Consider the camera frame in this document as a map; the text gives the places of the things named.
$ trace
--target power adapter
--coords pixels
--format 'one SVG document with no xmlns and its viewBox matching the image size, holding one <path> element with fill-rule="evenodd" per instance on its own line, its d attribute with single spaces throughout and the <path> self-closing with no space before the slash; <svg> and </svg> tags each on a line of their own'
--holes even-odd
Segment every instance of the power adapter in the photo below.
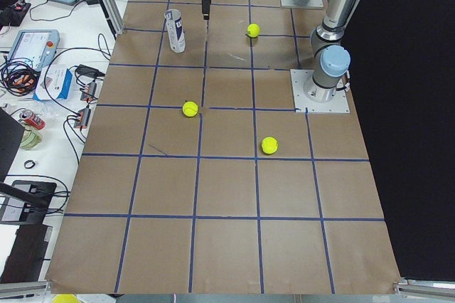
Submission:
<svg viewBox="0 0 455 303">
<path fill-rule="evenodd" d="M 100 1 L 98 0 L 85 0 L 87 2 L 87 5 L 92 6 L 94 4 L 99 4 Z"/>
<path fill-rule="evenodd" d="M 76 67 L 76 75 L 85 76 L 92 79 L 97 79 L 105 76 L 105 74 L 100 70 L 83 64 L 80 64 Z"/>
</svg>

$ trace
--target wire bundle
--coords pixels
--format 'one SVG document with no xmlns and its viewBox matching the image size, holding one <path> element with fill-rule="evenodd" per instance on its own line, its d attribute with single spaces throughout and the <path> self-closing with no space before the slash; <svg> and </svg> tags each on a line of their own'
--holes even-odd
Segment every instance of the wire bundle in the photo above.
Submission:
<svg viewBox="0 0 455 303">
<path fill-rule="evenodd" d="M 5 60 L 0 69 L 2 87 L 17 97 L 33 92 L 38 84 L 39 72 L 36 72 L 31 61 L 26 58 Z"/>
</svg>

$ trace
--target soda can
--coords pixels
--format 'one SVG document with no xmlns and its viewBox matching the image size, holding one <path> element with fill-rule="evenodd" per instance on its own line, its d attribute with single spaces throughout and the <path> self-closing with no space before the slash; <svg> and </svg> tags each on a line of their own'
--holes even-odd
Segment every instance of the soda can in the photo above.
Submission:
<svg viewBox="0 0 455 303">
<path fill-rule="evenodd" d="M 169 9 L 164 13 L 166 28 L 169 36 L 171 49 L 176 53 L 185 50 L 185 33 L 182 27 L 182 14 L 177 9 Z"/>
<path fill-rule="evenodd" d="M 37 130 L 41 130 L 46 125 L 32 110 L 24 110 L 21 114 L 21 120 Z"/>
</svg>

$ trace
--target red can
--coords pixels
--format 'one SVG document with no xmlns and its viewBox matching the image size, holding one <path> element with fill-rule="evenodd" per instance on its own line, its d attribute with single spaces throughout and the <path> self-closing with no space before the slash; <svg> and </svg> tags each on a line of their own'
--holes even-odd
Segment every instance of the red can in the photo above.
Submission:
<svg viewBox="0 0 455 303">
<path fill-rule="evenodd" d="M 21 120 L 37 130 L 41 130 L 46 125 L 46 123 L 32 110 L 24 110 L 21 114 Z"/>
</svg>

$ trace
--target screen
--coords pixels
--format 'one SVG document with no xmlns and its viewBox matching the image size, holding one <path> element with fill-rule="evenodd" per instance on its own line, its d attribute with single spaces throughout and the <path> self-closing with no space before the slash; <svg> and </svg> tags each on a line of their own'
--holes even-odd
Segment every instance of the screen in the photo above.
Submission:
<svg viewBox="0 0 455 303">
<path fill-rule="evenodd" d="M 41 57 L 46 49 L 49 36 L 50 32 L 48 31 L 22 33 L 11 59 L 27 58 L 31 60 L 33 66 L 36 66 L 41 62 Z"/>
<path fill-rule="evenodd" d="M 13 164 L 23 136 L 23 126 L 0 109 L 0 182 Z"/>
</svg>

